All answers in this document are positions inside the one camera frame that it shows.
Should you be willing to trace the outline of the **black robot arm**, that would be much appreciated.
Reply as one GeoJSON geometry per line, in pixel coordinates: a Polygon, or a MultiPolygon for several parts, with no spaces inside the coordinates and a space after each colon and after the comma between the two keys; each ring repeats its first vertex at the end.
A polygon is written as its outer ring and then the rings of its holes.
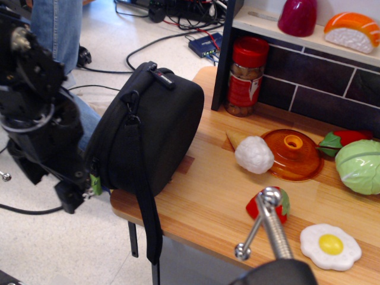
{"type": "Polygon", "coordinates": [[[54,175],[62,208],[72,214],[84,201],[88,174],[78,148],[80,111],[64,80],[63,65],[27,22],[1,9],[1,127],[8,152],[32,183],[54,175]]]}

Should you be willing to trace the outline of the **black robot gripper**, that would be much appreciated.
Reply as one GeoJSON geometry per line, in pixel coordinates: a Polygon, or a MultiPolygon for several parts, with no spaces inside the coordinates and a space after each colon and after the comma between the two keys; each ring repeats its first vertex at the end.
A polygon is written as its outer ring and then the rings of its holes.
{"type": "Polygon", "coordinates": [[[56,176],[55,191],[68,214],[94,195],[87,185],[78,143],[84,131],[73,96],[63,87],[46,99],[30,88],[1,86],[1,126],[8,150],[33,183],[56,176]]]}

